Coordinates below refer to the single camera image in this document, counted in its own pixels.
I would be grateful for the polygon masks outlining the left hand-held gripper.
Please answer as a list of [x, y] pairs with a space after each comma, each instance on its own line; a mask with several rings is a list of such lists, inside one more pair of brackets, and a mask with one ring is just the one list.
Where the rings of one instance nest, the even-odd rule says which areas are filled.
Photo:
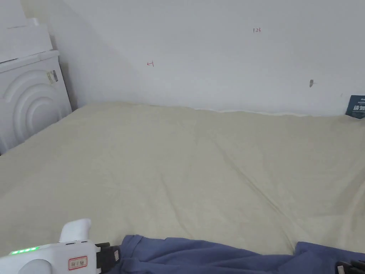
[[104, 274], [120, 262], [119, 246], [89, 239], [90, 219], [66, 223], [57, 243], [12, 251], [1, 257], [2, 274]]

